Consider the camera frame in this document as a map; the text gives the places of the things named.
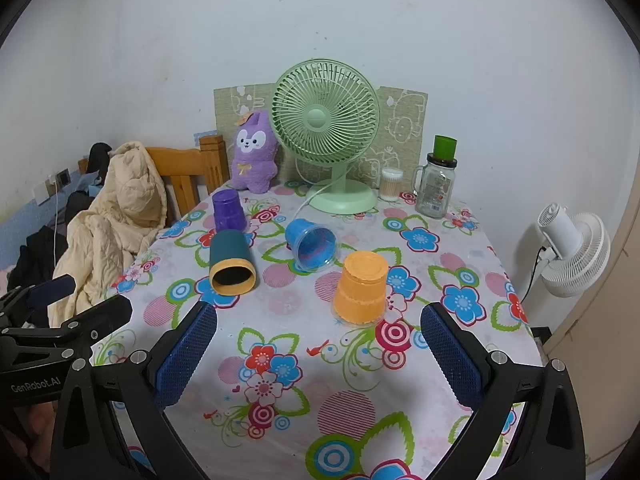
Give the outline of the dark teal cup yellow rim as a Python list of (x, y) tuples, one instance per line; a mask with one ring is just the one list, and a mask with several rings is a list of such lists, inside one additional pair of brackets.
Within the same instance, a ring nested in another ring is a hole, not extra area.
[(243, 232), (230, 229), (213, 236), (209, 246), (209, 281), (221, 296), (241, 296), (255, 287), (257, 271)]

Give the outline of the purple cup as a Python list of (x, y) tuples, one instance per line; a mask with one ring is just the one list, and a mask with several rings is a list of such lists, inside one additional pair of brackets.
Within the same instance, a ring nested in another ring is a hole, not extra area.
[(246, 229), (247, 221), (240, 202), (239, 192), (233, 188), (224, 188), (212, 195), (215, 229), (217, 232), (225, 230)]

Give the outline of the blue cup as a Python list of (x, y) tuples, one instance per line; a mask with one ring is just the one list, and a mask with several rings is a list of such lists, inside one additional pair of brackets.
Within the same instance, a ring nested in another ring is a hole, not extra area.
[(285, 229), (285, 239), (296, 266), (305, 272), (331, 264), (338, 246), (337, 236), (331, 229), (305, 219), (292, 220)]

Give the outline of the orange cup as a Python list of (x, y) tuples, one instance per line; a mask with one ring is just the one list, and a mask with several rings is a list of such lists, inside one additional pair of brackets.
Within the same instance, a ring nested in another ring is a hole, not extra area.
[(351, 252), (343, 262), (333, 299), (337, 316), (354, 325), (367, 325), (382, 318), (387, 272), (387, 261), (376, 252)]

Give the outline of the beige quilted jacket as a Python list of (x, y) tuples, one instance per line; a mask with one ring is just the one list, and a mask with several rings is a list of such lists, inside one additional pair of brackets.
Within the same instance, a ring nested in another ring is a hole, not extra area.
[(70, 275), (75, 290), (50, 304), (49, 325), (58, 328), (98, 304), (150, 247), (166, 217), (165, 185), (149, 152), (139, 142), (122, 144), (111, 154), (101, 191), (67, 227), (67, 249), (53, 275)]

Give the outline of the floral tablecloth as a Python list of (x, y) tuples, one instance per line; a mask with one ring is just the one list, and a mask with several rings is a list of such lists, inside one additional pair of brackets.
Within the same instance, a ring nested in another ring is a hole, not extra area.
[[(420, 331), (441, 301), (490, 350), (540, 360), (516, 291), (465, 206), (440, 220), (408, 192), (351, 216), (328, 216), (290, 181), (243, 193), (255, 288), (222, 296), (210, 286), (213, 204), (203, 200), (160, 233), (112, 285), (131, 302), (130, 322), (98, 342), (93, 361), (115, 364), (152, 347), (191, 307), (217, 311), (218, 330), (180, 401), (167, 414), (215, 479), (419, 479), (469, 421)], [(338, 252), (374, 252), (388, 265), (386, 312), (373, 325), (338, 318), (343, 263), (302, 270), (285, 238), (293, 219), (331, 229)]]

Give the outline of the white floor fan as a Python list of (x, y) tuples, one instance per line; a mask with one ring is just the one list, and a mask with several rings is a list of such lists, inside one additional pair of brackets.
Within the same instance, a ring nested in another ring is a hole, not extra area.
[(611, 255), (611, 239), (602, 219), (592, 212), (569, 214), (551, 203), (538, 214), (536, 228), (544, 239), (522, 300), (536, 281), (559, 298), (581, 295), (602, 275)]

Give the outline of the wooden chair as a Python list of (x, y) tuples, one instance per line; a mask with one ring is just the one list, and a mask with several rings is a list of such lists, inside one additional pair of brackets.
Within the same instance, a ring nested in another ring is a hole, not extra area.
[(221, 136), (206, 136), (198, 148), (146, 148), (127, 142), (111, 154), (105, 183), (86, 214), (120, 223), (161, 228), (168, 215), (165, 181), (175, 188), (181, 212), (195, 206), (195, 180), (213, 192), (229, 179), (227, 151)]

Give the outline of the purple plush toy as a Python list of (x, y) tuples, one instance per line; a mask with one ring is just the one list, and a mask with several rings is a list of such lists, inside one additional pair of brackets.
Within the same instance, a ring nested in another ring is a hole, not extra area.
[(254, 194), (267, 192), (278, 174), (278, 146), (268, 110), (255, 110), (235, 136), (230, 186)]

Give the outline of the glass mug jar green lid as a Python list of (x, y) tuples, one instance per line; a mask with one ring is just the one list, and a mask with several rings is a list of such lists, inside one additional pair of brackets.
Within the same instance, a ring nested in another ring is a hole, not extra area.
[(413, 171), (413, 193), (420, 214), (434, 219), (445, 217), (456, 180), (456, 149), (456, 139), (435, 136), (433, 149), (426, 155), (426, 164), (416, 166)]

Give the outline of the green desk fan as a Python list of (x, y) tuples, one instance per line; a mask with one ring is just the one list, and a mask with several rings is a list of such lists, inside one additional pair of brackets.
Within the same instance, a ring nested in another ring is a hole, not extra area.
[(341, 216), (375, 206), (375, 192), (351, 179), (348, 165), (370, 148), (379, 121), (376, 91), (346, 63), (312, 58), (280, 76), (270, 105), (274, 134), (296, 162), (331, 170), (329, 179), (311, 185), (305, 206)]

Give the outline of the wall socket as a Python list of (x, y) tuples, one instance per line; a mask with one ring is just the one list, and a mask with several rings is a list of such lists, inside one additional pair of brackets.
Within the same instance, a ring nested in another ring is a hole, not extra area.
[(57, 174), (50, 174), (46, 180), (38, 183), (33, 189), (34, 200), (38, 206), (58, 194), (70, 184), (70, 170), (64, 169)]

